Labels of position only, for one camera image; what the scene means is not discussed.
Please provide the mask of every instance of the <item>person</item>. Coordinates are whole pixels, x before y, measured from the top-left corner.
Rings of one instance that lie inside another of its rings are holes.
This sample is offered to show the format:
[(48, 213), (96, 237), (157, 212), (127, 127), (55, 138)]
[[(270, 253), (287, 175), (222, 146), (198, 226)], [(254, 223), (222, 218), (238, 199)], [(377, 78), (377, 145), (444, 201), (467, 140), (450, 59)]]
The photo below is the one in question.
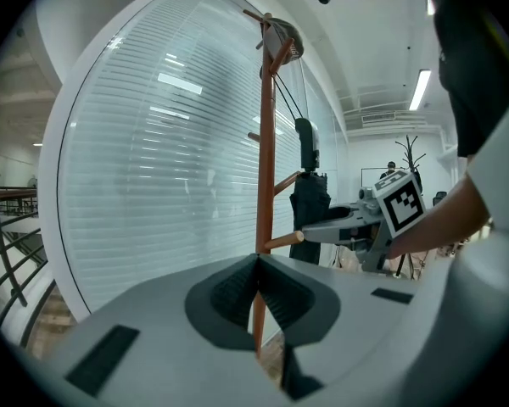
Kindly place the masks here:
[[(439, 78), (455, 116), (458, 156), (469, 163), (509, 106), (509, 0), (433, 2)], [(392, 242), (388, 258), (460, 242), (488, 219), (466, 173), (445, 199)]]
[(389, 169), (386, 172), (383, 172), (381, 176), (379, 176), (379, 179), (382, 180), (385, 176), (388, 176), (395, 172), (396, 170), (396, 163), (394, 161), (389, 161), (389, 165), (387, 166)]

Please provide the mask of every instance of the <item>coat rack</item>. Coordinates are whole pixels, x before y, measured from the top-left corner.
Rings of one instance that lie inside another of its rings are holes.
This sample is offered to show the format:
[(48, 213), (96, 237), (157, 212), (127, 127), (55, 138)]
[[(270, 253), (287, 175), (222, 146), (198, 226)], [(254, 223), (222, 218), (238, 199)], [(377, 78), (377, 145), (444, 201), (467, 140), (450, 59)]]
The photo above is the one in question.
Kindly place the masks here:
[[(256, 46), (256, 49), (263, 48), (262, 70), (260, 78), (262, 80), (261, 98), (260, 98), (260, 134), (250, 132), (248, 137), (260, 144), (259, 150), (259, 170), (258, 170), (258, 205), (256, 209), (256, 253), (270, 254), (274, 248), (289, 246), (301, 243), (304, 236), (301, 231), (293, 232), (284, 237), (272, 239), (271, 231), (273, 229), (273, 199), (285, 188), (296, 181), (299, 172), (293, 173), (277, 185), (275, 181), (275, 80), (277, 74), (289, 54), (294, 44), (293, 38), (288, 38), (280, 47), (273, 58), (266, 41), (266, 34), (271, 26), (268, 22), (272, 18), (271, 14), (264, 14), (260, 17), (257, 14), (245, 9), (246, 15), (260, 23), (262, 30), (262, 41)], [(266, 304), (260, 293), (256, 294), (253, 302), (253, 337), (256, 344), (256, 354), (260, 357), (260, 347), (262, 345), (262, 332), (264, 331), (264, 316), (266, 313)]]

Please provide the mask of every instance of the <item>metal railing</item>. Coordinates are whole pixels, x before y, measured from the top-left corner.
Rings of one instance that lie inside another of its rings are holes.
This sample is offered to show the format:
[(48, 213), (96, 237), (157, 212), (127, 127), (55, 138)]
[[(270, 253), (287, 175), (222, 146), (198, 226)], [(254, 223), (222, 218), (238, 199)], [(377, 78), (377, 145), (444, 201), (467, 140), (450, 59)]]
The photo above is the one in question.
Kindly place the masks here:
[(23, 266), (27, 261), (32, 260), (32, 257), (36, 255), (40, 250), (43, 249), (43, 245), (31, 250), (24, 258), (22, 258), (19, 262), (14, 265), (11, 265), (11, 261), (9, 260), (8, 250), (17, 246), (19, 243), (22, 243), (26, 238), (32, 237), (36, 235), (40, 228), (31, 231), (16, 240), (13, 240), (11, 243), (6, 244), (4, 242), (3, 235), (3, 227), (6, 225), (11, 225), (17, 221), (21, 221), (23, 219), (27, 219), (29, 217), (37, 216), (37, 202), (36, 201), (36, 189), (32, 188), (7, 188), (0, 189), (0, 214), (4, 214), (4, 210), (1, 209), (1, 206), (13, 206), (8, 205), (7, 202), (16, 202), (15, 209), (6, 209), (8, 215), (15, 215), (13, 219), (6, 220), (4, 222), (1, 221), (0, 217), (0, 257), (2, 258), (3, 268), (5, 269), (5, 273), (0, 276), (0, 287), (6, 282), (10, 281), (12, 286), (11, 298), (4, 305), (2, 311), (0, 312), (0, 326), (6, 318), (6, 315), (11, 310), (16, 300), (26, 307), (28, 304), (26, 301), (26, 297), (23, 294), (23, 291), (26, 289), (28, 284), (36, 277), (36, 275), (40, 272), (40, 270), (47, 264), (47, 260), (44, 260), (41, 264), (37, 264), (36, 268), (28, 275), (22, 283), (19, 282), (17, 277), (15, 276), (15, 272)]

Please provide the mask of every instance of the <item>black rubber pad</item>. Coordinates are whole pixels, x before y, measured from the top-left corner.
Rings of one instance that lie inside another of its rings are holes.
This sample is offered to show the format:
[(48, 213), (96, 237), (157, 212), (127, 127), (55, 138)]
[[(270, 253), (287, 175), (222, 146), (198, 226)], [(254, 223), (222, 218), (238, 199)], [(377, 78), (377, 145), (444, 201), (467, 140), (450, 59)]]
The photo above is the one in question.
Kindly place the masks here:
[(399, 293), (398, 291), (384, 288), (377, 288), (372, 292), (372, 295), (403, 304), (409, 304), (413, 299), (413, 294)]
[(66, 376), (66, 380), (95, 397), (120, 360), (139, 335), (139, 330), (113, 327), (83, 360)]

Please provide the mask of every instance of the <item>person's arm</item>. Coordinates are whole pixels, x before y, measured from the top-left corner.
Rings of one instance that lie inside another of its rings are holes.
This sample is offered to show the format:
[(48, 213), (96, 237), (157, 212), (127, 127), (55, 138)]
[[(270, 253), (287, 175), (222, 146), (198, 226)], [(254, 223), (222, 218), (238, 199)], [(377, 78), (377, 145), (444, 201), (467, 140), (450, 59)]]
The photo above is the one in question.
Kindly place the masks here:
[(387, 259), (459, 242), (481, 229), (488, 219), (483, 199), (466, 173), (421, 221), (392, 242)]

